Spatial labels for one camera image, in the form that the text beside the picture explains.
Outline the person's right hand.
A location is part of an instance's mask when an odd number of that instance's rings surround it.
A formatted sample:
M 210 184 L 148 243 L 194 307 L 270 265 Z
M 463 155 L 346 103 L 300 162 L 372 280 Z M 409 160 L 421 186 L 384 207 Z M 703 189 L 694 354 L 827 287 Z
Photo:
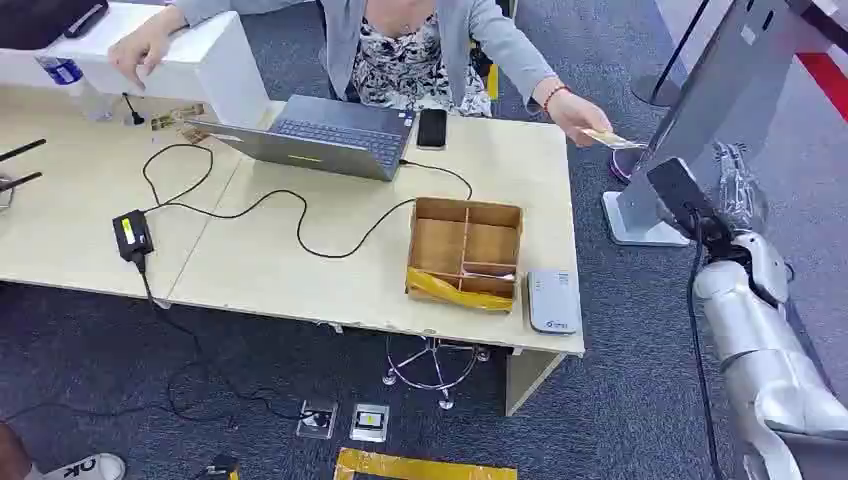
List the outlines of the person's right hand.
M 149 76 L 165 57 L 171 35 L 181 25 L 146 22 L 114 43 L 108 50 L 111 65 L 139 90 L 146 86 L 142 76 Z

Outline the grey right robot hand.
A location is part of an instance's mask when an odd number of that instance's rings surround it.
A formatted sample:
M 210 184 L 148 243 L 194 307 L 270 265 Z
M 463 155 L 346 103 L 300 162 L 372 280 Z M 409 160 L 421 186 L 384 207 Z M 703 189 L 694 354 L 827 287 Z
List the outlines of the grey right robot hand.
M 744 144 L 712 144 L 720 177 L 714 189 L 719 216 L 736 232 L 763 233 L 769 216 L 769 204 L 755 175 L 744 161 Z

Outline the person's left hand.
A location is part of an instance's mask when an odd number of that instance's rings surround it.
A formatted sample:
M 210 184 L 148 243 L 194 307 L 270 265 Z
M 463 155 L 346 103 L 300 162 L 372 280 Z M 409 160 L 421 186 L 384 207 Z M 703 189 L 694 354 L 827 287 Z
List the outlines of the person's left hand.
M 595 142 L 585 133 L 586 129 L 601 133 L 613 132 L 607 115 L 600 107 L 567 89 L 552 93 L 545 105 L 550 118 L 578 147 L 590 146 Z

